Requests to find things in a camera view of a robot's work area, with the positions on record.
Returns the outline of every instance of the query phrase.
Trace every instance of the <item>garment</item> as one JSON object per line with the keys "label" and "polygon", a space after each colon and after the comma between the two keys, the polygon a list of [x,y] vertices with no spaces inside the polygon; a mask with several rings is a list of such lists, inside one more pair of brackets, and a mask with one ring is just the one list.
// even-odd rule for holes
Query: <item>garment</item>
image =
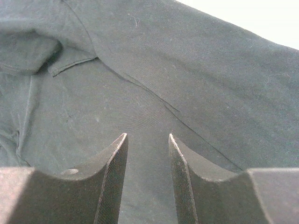
{"label": "garment", "polygon": [[171,0],[5,1],[0,165],[59,173],[128,133],[119,223],[175,223],[168,135],[234,172],[299,164],[299,54]]}

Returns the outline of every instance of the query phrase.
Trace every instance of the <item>white surface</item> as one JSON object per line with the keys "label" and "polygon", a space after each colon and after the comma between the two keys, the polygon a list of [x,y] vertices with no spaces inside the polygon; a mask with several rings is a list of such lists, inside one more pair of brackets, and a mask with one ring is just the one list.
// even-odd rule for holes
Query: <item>white surface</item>
{"label": "white surface", "polygon": [[299,2],[296,0],[177,1],[299,50]]}

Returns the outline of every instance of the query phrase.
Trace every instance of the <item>white background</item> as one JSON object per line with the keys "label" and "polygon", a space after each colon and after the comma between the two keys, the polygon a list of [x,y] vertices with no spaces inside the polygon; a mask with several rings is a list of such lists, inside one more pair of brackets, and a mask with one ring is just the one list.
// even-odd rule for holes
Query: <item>white background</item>
{"label": "white background", "polygon": [[177,0],[249,30],[267,40],[299,50],[298,0]]}

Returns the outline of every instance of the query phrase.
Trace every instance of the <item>dark gray fabric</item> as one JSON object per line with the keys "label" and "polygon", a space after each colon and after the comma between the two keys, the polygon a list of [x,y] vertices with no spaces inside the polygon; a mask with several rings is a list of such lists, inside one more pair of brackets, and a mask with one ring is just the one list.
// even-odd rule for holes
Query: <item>dark gray fabric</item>
{"label": "dark gray fabric", "polygon": [[230,171],[298,166],[297,50],[171,0],[1,4],[0,166],[58,173],[128,133],[121,224],[176,223],[170,132]]}

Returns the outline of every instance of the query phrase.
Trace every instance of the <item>cloth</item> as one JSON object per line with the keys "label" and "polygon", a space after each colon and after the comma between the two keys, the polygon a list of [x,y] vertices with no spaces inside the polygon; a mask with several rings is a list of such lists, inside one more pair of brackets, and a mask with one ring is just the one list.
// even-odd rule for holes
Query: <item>cloth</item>
{"label": "cloth", "polygon": [[0,3],[0,166],[128,133],[119,223],[176,223],[168,135],[233,172],[299,164],[299,53],[171,0]]}

